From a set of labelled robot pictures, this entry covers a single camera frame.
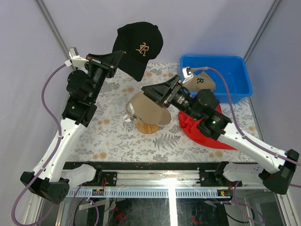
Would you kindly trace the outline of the blue plastic bin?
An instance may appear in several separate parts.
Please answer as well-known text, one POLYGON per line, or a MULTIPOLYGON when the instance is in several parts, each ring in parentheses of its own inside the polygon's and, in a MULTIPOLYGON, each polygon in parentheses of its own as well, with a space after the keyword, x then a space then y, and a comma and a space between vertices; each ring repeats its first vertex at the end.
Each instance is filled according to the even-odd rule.
POLYGON ((184 67, 212 67, 218 70, 228 85, 234 104, 253 93, 246 64, 239 56, 183 55, 180 58, 180 68, 184 67))

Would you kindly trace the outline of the floral table mat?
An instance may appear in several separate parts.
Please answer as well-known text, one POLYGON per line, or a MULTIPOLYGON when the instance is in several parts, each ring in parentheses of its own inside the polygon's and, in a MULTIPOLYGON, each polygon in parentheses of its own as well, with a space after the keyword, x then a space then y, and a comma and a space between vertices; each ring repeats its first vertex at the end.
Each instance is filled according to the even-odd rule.
POLYGON ((178 110, 169 107, 171 122, 153 134, 139 132, 125 122, 125 105, 141 87, 161 83, 180 73, 177 63, 149 64, 143 79, 135 81, 122 71, 106 79, 97 110, 68 157, 69 161, 213 162, 250 161, 235 150, 214 149, 192 141, 178 121, 178 110))

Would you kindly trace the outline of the aluminium front rail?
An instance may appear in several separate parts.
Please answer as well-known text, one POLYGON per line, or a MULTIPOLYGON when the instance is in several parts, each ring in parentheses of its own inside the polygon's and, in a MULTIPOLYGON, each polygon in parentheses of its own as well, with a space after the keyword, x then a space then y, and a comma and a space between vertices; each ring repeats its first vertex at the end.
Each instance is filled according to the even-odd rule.
POLYGON ((205 186, 213 170, 103 170, 107 176, 113 172, 116 188, 227 188, 218 183, 205 186))

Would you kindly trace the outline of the aluminium corner post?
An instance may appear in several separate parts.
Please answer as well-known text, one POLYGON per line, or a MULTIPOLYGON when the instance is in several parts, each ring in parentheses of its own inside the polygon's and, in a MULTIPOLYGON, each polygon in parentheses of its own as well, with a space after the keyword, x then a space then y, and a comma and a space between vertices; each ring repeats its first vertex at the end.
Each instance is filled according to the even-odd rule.
POLYGON ((45 2, 43 0, 34 0, 35 4, 37 5, 38 9, 40 10, 42 16, 44 17, 50 31, 52 32, 58 46, 60 47, 63 55, 65 56, 66 60, 70 60, 69 56, 69 49, 67 48, 67 45, 61 36, 55 21, 53 20, 45 2))
POLYGON ((270 9, 268 10, 263 22, 261 23, 256 35, 254 36, 246 54, 244 55, 244 62, 246 63, 250 58, 251 54, 253 53, 254 49, 256 48, 260 38, 264 34, 265 30, 267 29, 269 23, 271 22, 272 18, 274 17, 275 13, 277 12, 278 8, 282 4, 283 0, 274 0, 270 9))

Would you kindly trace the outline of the tan baseball cap with logo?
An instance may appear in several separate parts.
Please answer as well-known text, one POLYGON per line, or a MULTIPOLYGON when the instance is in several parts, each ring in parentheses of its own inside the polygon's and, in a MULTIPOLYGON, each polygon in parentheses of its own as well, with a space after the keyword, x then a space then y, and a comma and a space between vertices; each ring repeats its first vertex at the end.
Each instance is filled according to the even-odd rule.
POLYGON ((135 115, 141 118, 140 122, 164 126, 171 121, 170 112, 146 97, 143 91, 137 92, 128 103, 133 105, 135 115))

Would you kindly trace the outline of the left aluminium corner post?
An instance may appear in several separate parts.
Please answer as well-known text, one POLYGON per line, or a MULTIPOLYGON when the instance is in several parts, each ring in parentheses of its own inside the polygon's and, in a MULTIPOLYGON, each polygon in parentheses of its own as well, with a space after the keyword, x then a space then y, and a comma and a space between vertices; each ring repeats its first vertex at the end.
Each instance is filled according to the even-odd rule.
POLYGON ((55 21, 53 20, 45 2, 43 0, 34 0, 35 4, 37 5, 38 9, 40 10, 42 16, 44 17, 50 31, 52 32, 58 46, 60 47, 63 55, 65 56, 66 60, 70 60, 69 56, 69 49, 67 48, 67 45, 61 36, 55 21))

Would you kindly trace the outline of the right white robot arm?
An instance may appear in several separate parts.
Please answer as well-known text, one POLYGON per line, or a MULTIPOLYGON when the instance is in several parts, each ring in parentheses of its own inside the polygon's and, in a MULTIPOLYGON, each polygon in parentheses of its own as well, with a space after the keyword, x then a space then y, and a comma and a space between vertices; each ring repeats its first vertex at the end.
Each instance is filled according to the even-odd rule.
POLYGON ((286 194, 296 171, 299 153, 268 145, 244 132, 237 121, 216 110, 218 99, 210 89, 200 90, 194 97, 183 86, 180 77, 142 87, 151 101, 162 108, 173 105, 194 120, 205 137, 227 144, 256 161, 256 164, 222 162, 214 172, 215 182, 224 186, 238 181, 264 185, 277 194, 286 194))

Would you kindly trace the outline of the wooden hat stand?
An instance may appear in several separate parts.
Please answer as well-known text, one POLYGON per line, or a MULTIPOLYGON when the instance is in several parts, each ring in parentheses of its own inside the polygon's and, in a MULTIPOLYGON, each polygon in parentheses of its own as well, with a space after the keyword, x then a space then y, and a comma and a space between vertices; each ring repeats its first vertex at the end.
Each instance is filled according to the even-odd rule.
POLYGON ((160 129, 160 126, 157 124, 148 124, 140 121, 135 121, 135 126, 143 134, 153 134, 160 129))

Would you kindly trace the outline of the right aluminium corner post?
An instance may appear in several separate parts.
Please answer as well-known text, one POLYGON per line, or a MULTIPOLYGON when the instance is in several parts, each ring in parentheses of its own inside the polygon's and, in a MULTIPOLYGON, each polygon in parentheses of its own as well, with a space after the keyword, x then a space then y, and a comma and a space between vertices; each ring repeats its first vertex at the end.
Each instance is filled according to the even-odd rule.
POLYGON ((260 38, 264 34, 265 30, 267 29, 269 23, 271 22, 272 18, 274 17, 275 13, 277 12, 278 8, 282 4, 283 0, 274 0, 270 9, 268 10, 263 22, 261 23, 256 35, 254 36, 246 54, 244 55, 244 62, 246 63, 250 58, 251 54, 253 53, 254 49, 256 48, 260 38))

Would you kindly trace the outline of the black cap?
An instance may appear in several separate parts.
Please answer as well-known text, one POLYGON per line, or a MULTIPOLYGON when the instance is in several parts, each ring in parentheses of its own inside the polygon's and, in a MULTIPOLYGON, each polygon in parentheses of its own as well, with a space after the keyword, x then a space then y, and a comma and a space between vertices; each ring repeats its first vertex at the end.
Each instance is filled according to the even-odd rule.
POLYGON ((162 50, 163 37, 157 25, 149 22, 126 24, 117 30, 112 51, 124 52, 118 68, 140 82, 146 66, 162 50))

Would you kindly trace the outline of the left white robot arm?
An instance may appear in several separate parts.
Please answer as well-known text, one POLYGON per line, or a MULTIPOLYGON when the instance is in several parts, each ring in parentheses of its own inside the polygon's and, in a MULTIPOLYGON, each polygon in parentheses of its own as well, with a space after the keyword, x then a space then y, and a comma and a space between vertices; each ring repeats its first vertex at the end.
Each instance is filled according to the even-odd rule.
POLYGON ((63 167, 83 131, 90 124, 96 110, 96 99, 105 79, 114 77, 124 51, 105 55, 79 56, 76 48, 70 48, 69 60, 64 67, 75 67, 67 78, 69 98, 61 120, 55 119, 57 133, 46 153, 31 172, 23 172, 21 182, 35 195, 59 204, 70 189, 86 182, 93 186, 102 183, 102 167, 86 162, 66 173, 63 167))

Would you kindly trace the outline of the red cloth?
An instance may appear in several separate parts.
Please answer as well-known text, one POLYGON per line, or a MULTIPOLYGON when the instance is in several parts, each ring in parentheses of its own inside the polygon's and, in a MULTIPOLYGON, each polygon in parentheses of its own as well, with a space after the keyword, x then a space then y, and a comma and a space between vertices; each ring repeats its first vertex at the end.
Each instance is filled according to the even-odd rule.
POLYGON ((202 119, 193 120, 182 111, 178 113, 178 119, 181 129, 192 141, 210 148, 236 150, 232 146, 213 140, 212 138, 205 137, 203 134, 201 134, 197 128, 197 125, 202 121, 202 119))

